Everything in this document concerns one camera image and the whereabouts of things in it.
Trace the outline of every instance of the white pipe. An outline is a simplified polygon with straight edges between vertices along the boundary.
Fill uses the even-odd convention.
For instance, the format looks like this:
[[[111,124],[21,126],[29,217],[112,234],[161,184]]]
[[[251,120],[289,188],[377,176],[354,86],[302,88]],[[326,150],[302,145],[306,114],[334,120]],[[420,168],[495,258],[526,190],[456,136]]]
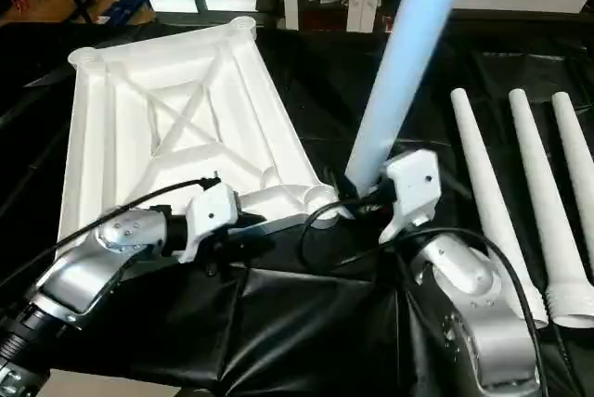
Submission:
[[[346,177],[365,196],[398,136],[454,0],[402,0]]]
[[[523,291],[528,299],[536,326],[538,328],[545,327],[549,322],[547,311],[540,292],[535,288],[528,274],[526,262],[523,259],[522,250],[511,223],[510,214],[484,147],[483,137],[474,119],[471,103],[466,96],[466,91],[461,88],[452,91],[451,97],[462,147],[464,148],[464,156],[471,177],[472,191],[474,192],[484,234],[495,242],[510,260],[522,282]],[[506,301],[511,309],[519,317],[523,318],[522,306],[511,283],[508,271],[495,253],[489,251],[489,258],[497,268],[499,276],[501,276],[503,295]]]
[[[594,327],[594,288],[586,278],[526,93],[511,91],[510,104],[549,274],[551,317],[565,327]]]
[[[553,96],[553,108],[574,186],[575,202],[584,230],[590,268],[594,271],[594,161],[567,93],[557,93]]]

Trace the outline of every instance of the black cable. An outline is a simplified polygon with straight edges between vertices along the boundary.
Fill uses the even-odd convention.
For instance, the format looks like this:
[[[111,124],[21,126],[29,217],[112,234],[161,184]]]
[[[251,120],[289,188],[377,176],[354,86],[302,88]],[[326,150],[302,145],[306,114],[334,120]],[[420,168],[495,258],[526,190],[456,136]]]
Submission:
[[[297,241],[297,245],[295,246],[295,254],[297,256],[297,260],[299,263],[308,271],[314,272],[317,269],[312,265],[307,258],[305,257],[305,236],[307,235],[307,231],[312,226],[314,221],[319,218],[322,214],[327,211],[336,209],[337,207],[342,207],[344,205],[365,205],[368,204],[368,201],[365,199],[359,198],[352,198],[352,199],[344,199],[344,200],[337,200],[336,202],[331,202],[330,204],[326,204],[312,214],[310,214],[305,222],[303,223],[303,228],[301,234],[299,235],[299,239]]]
[[[503,264],[503,266],[507,270],[508,275],[511,279],[511,283],[513,284],[513,288],[515,289],[516,294],[518,295],[518,300],[520,301],[520,306],[522,307],[523,317],[526,321],[526,325],[528,326],[528,333],[530,334],[530,338],[532,339],[532,343],[535,347],[536,369],[538,370],[538,375],[540,378],[540,387],[542,389],[542,395],[543,397],[549,397],[549,387],[547,386],[547,377],[545,376],[545,367],[542,359],[542,352],[540,351],[540,344],[538,343],[536,323],[532,316],[532,312],[530,311],[528,299],[526,299],[526,295],[523,292],[523,287],[522,283],[520,282],[520,278],[518,278],[513,266],[510,263],[510,260],[508,260],[508,257],[505,256],[505,254],[499,248],[499,246],[485,235],[482,235],[470,229],[460,227],[424,228],[421,230],[406,233],[401,237],[398,237],[395,242],[404,242],[414,237],[441,235],[443,233],[463,235],[480,241],[483,245],[485,245],[487,248],[489,248],[496,254],[496,256],[501,261],[501,264]]]
[[[584,385],[582,384],[577,372],[575,372],[574,361],[567,349],[567,345],[565,344],[565,340],[563,339],[563,335],[559,329],[559,326],[553,321],[552,314],[550,312],[549,303],[544,300],[545,309],[547,310],[547,315],[549,316],[550,327],[553,331],[553,337],[555,342],[557,343],[557,349],[559,350],[559,354],[563,361],[563,365],[565,366],[567,375],[574,386],[574,392],[579,395],[580,397],[586,397],[586,390]]]
[[[17,276],[19,276],[21,273],[23,273],[25,270],[27,270],[31,266],[33,266],[33,265],[37,264],[38,262],[40,262],[46,256],[55,253],[56,250],[58,250],[58,249],[64,247],[65,245],[71,243],[73,240],[77,239],[78,237],[81,237],[82,235],[90,232],[91,230],[93,230],[96,227],[99,227],[100,225],[106,223],[107,221],[110,221],[113,218],[116,218],[116,217],[120,216],[121,214],[126,213],[130,209],[133,209],[137,205],[140,205],[142,202],[145,202],[147,200],[156,198],[157,196],[163,195],[165,193],[169,193],[170,191],[178,190],[180,188],[185,188],[187,186],[202,186],[203,188],[206,189],[209,186],[213,186],[215,184],[218,184],[219,182],[221,182],[221,181],[218,178],[214,178],[214,179],[205,179],[205,178],[202,178],[202,179],[193,179],[191,181],[180,182],[178,184],[173,184],[171,186],[166,186],[164,188],[160,188],[159,190],[153,191],[152,193],[148,193],[145,196],[141,196],[138,199],[135,199],[135,200],[133,200],[131,202],[128,202],[127,204],[122,205],[122,206],[118,207],[117,209],[115,209],[113,211],[110,211],[107,214],[104,214],[100,218],[98,218],[95,221],[93,221],[91,224],[85,225],[83,228],[80,228],[79,230],[75,231],[74,233],[71,233],[70,235],[68,235],[67,237],[64,237],[63,239],[61,239],[59,242],[57,242],[53,246],[48,247],[47,249],[44,249],[41,252],[39,252],[34,258],[32,258],[32,259],[28,260],[27,262],[23,263],[20,267],[18,267],[9,276],[7,276],[6,278],[4,278],[0,282],[0,289],[3,288],[6,284],[8,284],[10,281],[12,281],[14,278],[16,278]]]

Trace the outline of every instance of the white mount bracket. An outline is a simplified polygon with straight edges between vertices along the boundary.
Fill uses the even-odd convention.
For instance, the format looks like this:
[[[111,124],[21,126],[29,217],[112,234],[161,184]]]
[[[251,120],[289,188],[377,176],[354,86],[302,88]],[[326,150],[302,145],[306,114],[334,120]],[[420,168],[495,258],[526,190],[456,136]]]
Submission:
[[[381,232],[380,244],[394,239],[407,225],[421,225],[433,219],[442,195],[439,166],[434,152],[419,149],[386,162],[382,170],[392,179],[396,193],[394,217]]]

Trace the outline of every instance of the wrinkled black plastic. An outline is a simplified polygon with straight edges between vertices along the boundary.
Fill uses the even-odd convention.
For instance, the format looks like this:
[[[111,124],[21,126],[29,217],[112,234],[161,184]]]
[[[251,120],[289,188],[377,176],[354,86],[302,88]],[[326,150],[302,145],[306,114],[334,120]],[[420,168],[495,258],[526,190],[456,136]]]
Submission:
[[[442,164],[445,191],[436,224],[479,229],[449,91],[465,87],[535,284],[546,286],[534,214],[515,140],[507,93],[526,89],[539,131],[586,260],[584,242],[553,121],[550,96],[567,91],[594,145],[594,60],[590,26],[559,23],[454,22],[433,59],[396,149],[429,147]],[[140,40],[183,31],[159,24],[133,29],[9,25],[0,29],[5,95],[0,113],[35,97],[0,128],[4,177],[0,198],[35,173],[0,221],[2,275],[50,244],[57,233],[65,139],[47,149],[70,118],[73,79],[20,86],[61,64],[77,47],[113,37]],[[303,146],[319,175],[347,161],[385,36],[258,31],[257,44]],[[31,54],[17,44],[28,41]],[[15,232],[30,228],[26,235]],[[320,263],[374,246],[379,223],[341,223],[312,231],[308,256]],[[207,277],[198,266],[175,266],[123,284],[105,313],[64,346],[57,366],[208,388],[217,395],[456,395],[447,364],[433,351],[397,292],[393,259],[366,260],[339,275],[306,275],[292,253],[298,228],[272,236],[274,248],[251,269]],[[11,290],[17,293],[18,287]],[[6,291],[3,302],[11,298]],[[562,330],[588,395],[594,395],[594,332]],[[575,395],[549,329],[541,331],[551,395]]]

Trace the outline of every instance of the black fabric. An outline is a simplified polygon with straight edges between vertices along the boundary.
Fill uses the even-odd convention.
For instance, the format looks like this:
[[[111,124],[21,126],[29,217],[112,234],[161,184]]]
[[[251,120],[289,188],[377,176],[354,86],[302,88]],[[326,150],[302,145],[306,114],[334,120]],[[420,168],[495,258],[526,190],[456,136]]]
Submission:
[[[516,87],[528,93],[586,260],[549,99],[559,90],[570,94],[593,147],[594,60],[584,25],[573,29],[526,22],[506,28],[489,22],[450,24],[394,151],[434,149],[444,183],[435,223],[478,230],[449,100],[451,89],[466,88],[529,270],[544,290],[546,272],[507,93]],[[0,113],[31,103],[7,124],[0,118],[6,179],[0,198],[6,201],[24,177],[29,179],[0,214],[1,275],[55,240],[67,144],[59,132],[70,119],[73,78],[20,87],[63,64],[75,48],[184,30],[160,24],[121,29],[27,24],[0,29],[0,44],[10,59],[4,69]],[[386,38],[258,31],[256,43],[320,176],[328,167],[340,173],[346,164]],[[312,231],[307,254],[314,262],[329,263],[371,249],[381,219]],[[292,253],[299,230],[274,234],[274,248],[253,260],[249,269],[232,267],[207,277],[195,265],[177,265],[123,283],[105,312],[64,346],[56,366],[203,387],[216,395],[456,395],[446,385],[446,364],[398,292],[391,255],[364,260],[336,275],[308,275]],[[34,273],[2,291],[1,300],[13,300]],[[594,395],[594,378],[588,373],[594,364],[593,332],[564,329],[562,334],[587,394]],[[541,336],[551,394],[573,395],[550,329],[541,330]]]

